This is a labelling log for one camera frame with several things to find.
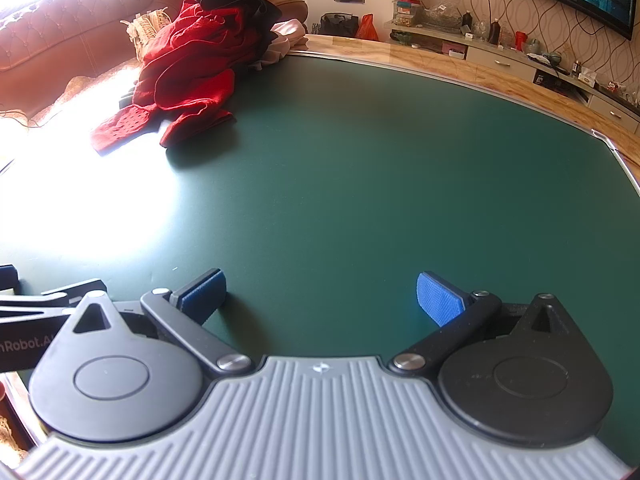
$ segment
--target brown leather sofa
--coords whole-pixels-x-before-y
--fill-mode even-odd
[[[183,0],[40,0],[0,21],[0,110],[27,117],[52,104],[78,75],[95,77],[135,57],[120,20]],[[303,0],[270,0],[283,20],[306,20]]]

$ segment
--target red clothing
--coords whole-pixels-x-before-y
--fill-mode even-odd
[[[160,30],[144,56],[133,104],[94,130],[92,146],[109,151],[162,110],[178,114],[160,140],[166,148],[228,119],[231,113],[221,106],[234,91],[230,67],[253,62],[261,40],[246,26],[241,6],[202,10],[196,0],[185,0],[178,18]]]

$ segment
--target red cup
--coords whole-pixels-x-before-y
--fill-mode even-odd
[[[522,52],[522,44],[527,41],[527,35],[524,32],[516,32],[516,50]]]

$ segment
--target orange plastic bag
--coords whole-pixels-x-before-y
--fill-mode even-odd
[[[356,38],[359,40],[380,41],[376,28],[373,26],[373,14],[365,14],[362,17],[362,21],[356,32]]]

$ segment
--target pile of clothes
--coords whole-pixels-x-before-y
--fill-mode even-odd
[[[168,148],[230,118],[222,105],[236,72],[277,62],[304,37],[298,20],[281,16],[267,0],[185,0],[147,45],[131,104],[92,133],[94,149],[107,153],[171,118],[160,140]]]

